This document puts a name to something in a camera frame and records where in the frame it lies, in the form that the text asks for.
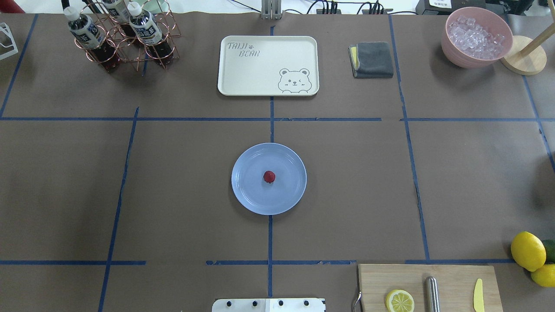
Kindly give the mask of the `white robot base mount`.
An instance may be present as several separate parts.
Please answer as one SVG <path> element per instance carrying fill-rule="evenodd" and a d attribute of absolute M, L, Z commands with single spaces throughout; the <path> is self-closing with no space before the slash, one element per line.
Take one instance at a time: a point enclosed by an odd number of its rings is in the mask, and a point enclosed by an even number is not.
<path fill-rule="evenodd" d="M 218 299 L 212 312 L 325 312 L 321 298 Z"/>

